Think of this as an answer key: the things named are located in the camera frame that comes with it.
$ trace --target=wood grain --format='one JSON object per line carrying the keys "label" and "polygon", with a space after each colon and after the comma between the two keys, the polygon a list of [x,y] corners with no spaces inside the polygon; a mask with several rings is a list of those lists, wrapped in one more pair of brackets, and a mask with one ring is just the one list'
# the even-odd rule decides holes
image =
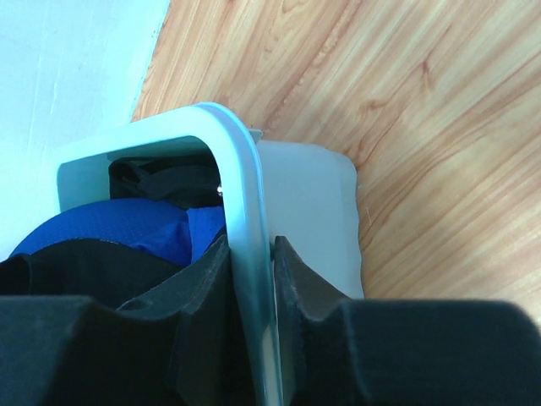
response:
{"label": "wood grain", "polygon": [[134,114],[229,106],[358,169],[363,285],[541,323],[541,2],[172,0]]}

